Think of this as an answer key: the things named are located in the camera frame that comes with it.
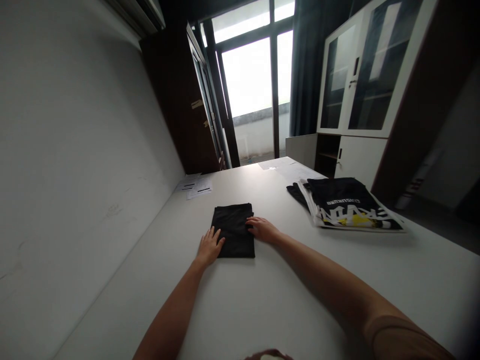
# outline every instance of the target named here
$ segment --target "white table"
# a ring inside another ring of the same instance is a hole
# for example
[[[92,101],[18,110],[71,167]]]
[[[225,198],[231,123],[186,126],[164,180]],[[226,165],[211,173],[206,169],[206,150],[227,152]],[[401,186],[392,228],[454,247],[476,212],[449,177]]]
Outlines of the white table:
[[[408,234],[316,228],[287,181],[258,164],[212,175],[213,192],[175,192],[56,359],[131,359],[194,259],[215,206],[250,202],[255,215],[366,281],[454,355],[478,302],[480,257],[404,220]],[[218,259],[204,274],[180,359],[243,359],[277,348],[294,359],[345,359],[347,337],[281,256]]]

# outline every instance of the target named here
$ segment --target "yellow graphic print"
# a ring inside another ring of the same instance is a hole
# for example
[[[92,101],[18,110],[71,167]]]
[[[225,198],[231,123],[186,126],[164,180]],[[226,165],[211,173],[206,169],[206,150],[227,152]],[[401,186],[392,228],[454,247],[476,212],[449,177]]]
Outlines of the yellow graphic print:
[[[324,223],[330,223],[332,225],[332,222],[328,218],[323,219]],[[368,218],[367,213],[361,212],[359,214],[353,214],[350,218],[350,221],[348,217],[342,217],[342,218],[337,218],[336,222],[342,226],[349,226],[349,227],[362,227],[362,228],[380,228],[379,221],[376,219]]]

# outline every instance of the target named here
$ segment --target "forearm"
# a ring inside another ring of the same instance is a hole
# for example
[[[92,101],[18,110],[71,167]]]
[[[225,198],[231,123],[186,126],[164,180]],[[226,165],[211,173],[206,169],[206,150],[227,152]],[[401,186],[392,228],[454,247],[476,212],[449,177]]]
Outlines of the forearm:
[[[408,319],[365,282],[328,257],[285,234],[278,236],[276,245],[310,289],[359,331],[364,332],[380,315]]]
[[[187,333],[205,265],[193,261],[148,328],[134,360],[176,359]]]

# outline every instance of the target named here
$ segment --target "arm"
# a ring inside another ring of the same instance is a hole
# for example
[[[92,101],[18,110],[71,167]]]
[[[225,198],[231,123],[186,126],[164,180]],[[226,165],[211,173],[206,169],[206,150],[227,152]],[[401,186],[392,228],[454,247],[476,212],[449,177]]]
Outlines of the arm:
[[[280,232],[262,217],[250,217],[248,229],[266,243],[276,246],[313,292],[331,309],[366,334],[373,320],[383,315],[411,322],[400,310],[365,282],[328,257]]]
[[[133,360],[176,359],[189,327],[190,316],[205,269],[215,261],[225,242],[217,244],[220,229],[212,226],[201,237],[198,255],[156,314]]]

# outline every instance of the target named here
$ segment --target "curtain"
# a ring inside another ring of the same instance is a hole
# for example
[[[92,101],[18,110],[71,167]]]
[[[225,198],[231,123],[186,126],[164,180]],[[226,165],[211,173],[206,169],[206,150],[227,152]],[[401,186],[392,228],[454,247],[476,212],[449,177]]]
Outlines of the curtain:
[[[317,132],[325,39],[368,0],[296,0],[290,136]]]

